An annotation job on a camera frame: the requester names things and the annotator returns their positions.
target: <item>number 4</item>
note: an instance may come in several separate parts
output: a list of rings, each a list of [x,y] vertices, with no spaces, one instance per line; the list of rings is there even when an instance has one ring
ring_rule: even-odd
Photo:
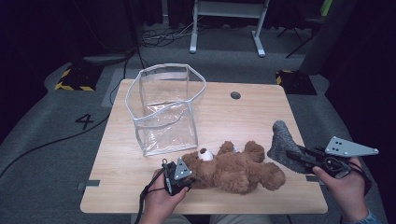
[[[83,123],[84,127],[82,128],[83,131],[85,131],[85,129],[87,128],[88,123],[93,123],[93,120],[90,120],[91,115],[90,114],[86,114],[84,116],[82,116],[79,119],[76,119],[75,123]]]

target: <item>white table leg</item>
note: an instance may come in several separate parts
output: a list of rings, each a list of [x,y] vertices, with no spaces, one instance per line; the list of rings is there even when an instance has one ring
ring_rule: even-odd
[[[257,30],[251,32],[253,35],[254,43],[256,44],[257,52],[259,53],[260,57],[265,56],[265,51],[264,48],[262,47],[262,42],[260,41],[260,32],[262,31],[262,24],[264,23],[265,14],[267,13],[268,4],[269,4],[269,0],[265,1],[264,7],[262,9],[262,14],[260,15],[259,18],[259,23],[257,24]]]
[[[197,38],[198,38],[197,23],[198,23],[198,0],[195,0],[190,53],[195,53],[197,51]]]

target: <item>sleeve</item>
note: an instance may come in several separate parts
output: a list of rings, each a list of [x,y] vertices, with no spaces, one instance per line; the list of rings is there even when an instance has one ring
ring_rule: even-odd
[[[341,223],[342,224],[381,224],[378,218],[376,218],[376,216],[371,211],[369,211],[369,215],[365,219],[356,222],[341,221]]]

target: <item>wrist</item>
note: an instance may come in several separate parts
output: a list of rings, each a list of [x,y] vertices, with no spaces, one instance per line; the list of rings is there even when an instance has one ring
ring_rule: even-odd
[[[156,217],[147,217],[144,215],[139,222],[139,224],[162,224],[162,223],[163,223],[163,221],[158,220],[158,218],[156,218]]]
[[[343,221],[345,222],[357,222],[367,218],[368,215],[369,210],[365,204],[342,211]]]

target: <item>hand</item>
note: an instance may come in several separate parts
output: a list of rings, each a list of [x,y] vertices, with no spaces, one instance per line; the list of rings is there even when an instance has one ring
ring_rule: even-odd
[[[178,194],[171,196],[164,189],[163,181],[164,176],[162,173],[148,189],[148,191],[159,190],[154,190],[146,196],[144,215],[140,221],[141,224],[163,223],[173,213],[176,206],[186,197],[187,191],[189,191],[189,188],[186,187]]]
[[[353,157],[349,161],[361,168],[361,162]],[[319,167],[314,167],[315,175],[329,188],[338,206],[341,208],[344,221],[359,221],[369,214],[364,201],[364,179],[354,171],[341,179],[335,179]]]

